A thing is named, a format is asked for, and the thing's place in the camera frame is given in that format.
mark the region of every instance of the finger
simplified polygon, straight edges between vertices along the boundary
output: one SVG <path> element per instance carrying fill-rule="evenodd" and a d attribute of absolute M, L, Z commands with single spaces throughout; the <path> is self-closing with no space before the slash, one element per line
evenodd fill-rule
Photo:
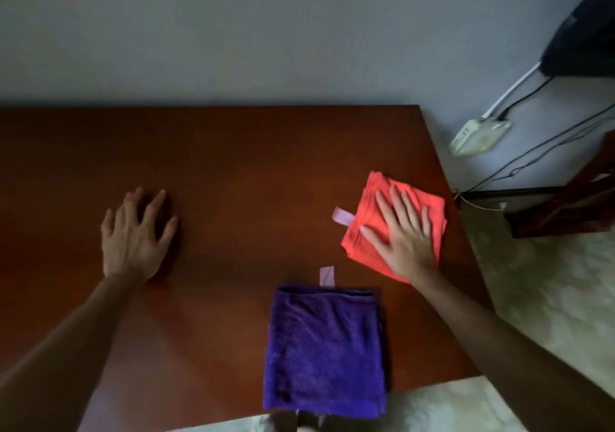
<path fill-rule="evenodd" d="M 389 230 L 399 228 L 399 222 L 397 221 L 395 213 L 393 213 L 393 210 L 390 208 L 390 205 L 380 191 L 376 191 L 376 202 L 378 203 L 380 212 L 382 213 L 384 221 L 388 225 Z"/>
<path fill-rule="evenodd" d="M 164 202 L 164 198 L 167 196 L 167 192 L 163 189 L 158 193 L 154 200 L 152 200 L 147 208 L 145 209 L 145 213 L 143 214 L 143 223 L 148 225 L 154 225 L 156 221 L 156 217 L 158 216 L 158 212 L 160 211 L 160 207 L 162 207 L 162 203 Z"/>
<path fill-rule="evenodd" d="M 421 226 L 419 225 L 419 217 L 418 215 L 416 215 L 416 210 L 414 209 L 414 206 L 412 205 L 410 196 L 408 195 L 406 191 L 404 191 L 404 194 L 402 195 L 402 197 L 404 199 L 404 204 L 406 204 L 406 210 L 408 211 L 408 218 L 410 219 L 410 225 L 412 225 L 412 227 L 415 230 L 420 230 Z"/>
<path fill-rule="evenodd" d="M 178 221 L 179 218 L 176 215 L 175 217 L 171 218 L 164 227 L 164 231 L 162 232 L 160 241 L 158 241 L 158 245 L 165 250 L 168 249 L 169 245 L 171 244 L 171 241 L 173 240 L 173 236 L 175 236 Z"/>
<path fill-rule="evenodd" d="M 397 215 L 397 220 L 399 221 L 399 224 L 404 230 L 410 231 L 408 212 L 406 211 L 406 207 L 404 207 L 402 200 L 399 198 L 397 188 L 394 184 L 390 186 L 390 198 L 393 202 L 393 207 L 395 208 L 395 213 Z"/>
<path fill-rule="evenodd" d="M 423 234 L 431 238 L 431 220 L 429 220 L 429 209 L 427 207 L 423 207 L 421 211 L 421 221 L 423 224 Z"/>
<path fill-rule="evenodd" d="M 139 205 L 145 191 L 142 187 L 138 187 L 134 193 L 129 192 L 124 199 L 124 209 L 126 210 L 126 223 L 136 225 L 138 218 L 136 216 L 136 207 Z"/>
<path fill-rule="evenodd" d="M 100 231 L 103 234 L 104 240 L 113 234 L 113 210 L 107 209 L 103 224 L 100 226 Z"/>
<path fill-rule="evenodd" d="M 385 244 L 380 237 L 371 229 L 369 226 L 359 226 L 358 228 L 361 231 L 361 234 L 365 236 L 365 239 L 369 241 L 374 248 L 378 251 L 380 256 L 387 260 L 390 256 L 392 250 L 388 244 Z"/>
<path fill-rule="evenodd" d="M 119 206 L 118 211 L 116 212 L 115 224 L 113 225 L 113 230 L 119 230 L 124 227 L 126 223 L 126 210 L 124 209 L 124 204 Z"/>

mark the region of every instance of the microfiber cloth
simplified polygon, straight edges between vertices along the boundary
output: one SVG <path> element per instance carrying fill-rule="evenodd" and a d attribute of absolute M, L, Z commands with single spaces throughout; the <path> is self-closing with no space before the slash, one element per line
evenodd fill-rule
<path fill-rule="evenodd" d="M 386 411 L 381 324 L 373 293 L 290 285 L 277 289 L 263 407 L 360 419 Z"/>
<path fill-rule="evenodd" d="M 391 204 L 389 189 L 392 184 L 397 187 L 400 194 L 404 192 L 408 193 L 419 219 L 421 219 L 422 208 L 427 206 L 432 225 L 432 243 L 434 246 L 435 263 L 438 263 L 440 260 L 440 249 L 442 247 L 442 236 L 447 227 L 447 220 L 444 217 L 444 199 L 413 188 L 406 183 L 393 181 L 383 176 L 380 172 L 372 171 L 370 173 L 365 189 L 363 189 L 363 195 L 358 203 L 355 219 L 350 226 L 348 226 L 348 230 L 342 239 L 342 247 L 346 250 L 349 258 L 373 268 L 386 276 L 390 276 L 395 280 L 407 283 L 407 280 L 390 269 L 382 257 L 380 257 L 376 248 L 364 238 L 359 230 L 359 226 L 369 226 L 384 242 L 389 241 L 389 227 L 384 221 L 384 218 L 382 218 L 382 214 L 378 208 L 376 191 L 380 190 L 387 202 Z"/>

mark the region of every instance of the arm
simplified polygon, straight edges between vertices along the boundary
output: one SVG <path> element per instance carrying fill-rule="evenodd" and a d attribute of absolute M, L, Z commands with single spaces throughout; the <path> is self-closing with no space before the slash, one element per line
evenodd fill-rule
<path fill-rule="evenodd" d="M 103 371 L 120 320 L 142 285 L 158 271 L 177 226 L 156 241 L 154 221 L 165 198 L 150 203 L 142 223 L 143 189 L 128 193 L 104 218 L 103 272 L 89 299 L 16 365 L 0 383 L 0 430 L 77 430 Z"/>
<path fill-rule="evenodd" d="M 434 267 L 427 209 L 421 223 L 394 187 L 391 208 L 376 200 L 389 226 L 384 243 L 361 232 L 394 272 L 429 301 L 480 371 L 531 432 L 615 429 L 615 399 L 449 283 Z"/>

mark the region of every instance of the hand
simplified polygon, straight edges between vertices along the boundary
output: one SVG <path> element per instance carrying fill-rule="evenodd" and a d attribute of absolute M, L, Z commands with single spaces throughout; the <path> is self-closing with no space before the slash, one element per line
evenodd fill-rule
<path fill-rule="evenodd" d="M 391 209 L 382 193 L 376 192 L 376 202 L 389 227 L 389 244 L 383 242 L 371 228 L 361 226 L 359 229 L 393 272 L 407 279 L 413 286 L 417 286 L 428 273 L 425 271 L 434 268 L 429 213 L 426 207 L 421 211 L 421 226 L 406 192 L 402 196 L 402 202 L 397 188 L 392 185 L 390 197 L 395 211 Z"/>
<path fill-rule="evenodd" d="M 136 278 L 144 283 L 156 274 L 177 230 L 177 216 L 171 218 L 156 241 L 154 223 L 166 191 L 162 190 L 145 209 L 139 223 L 136 207 L 143 198 L 143 188 L 129 192 L 118 211 L 107 210 L 103 234 L 103 273 L 105 277 Z"/>

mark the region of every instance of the electrical outlet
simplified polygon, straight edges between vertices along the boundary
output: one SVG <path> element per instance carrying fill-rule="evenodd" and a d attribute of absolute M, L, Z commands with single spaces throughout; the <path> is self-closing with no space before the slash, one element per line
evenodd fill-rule
<path fill-rule="evenodd" d="M 475 155 L 488 151 L 511 128 L 508 121 L 495 118 L 471 119 L 448 146 L 454 156 Z"/>

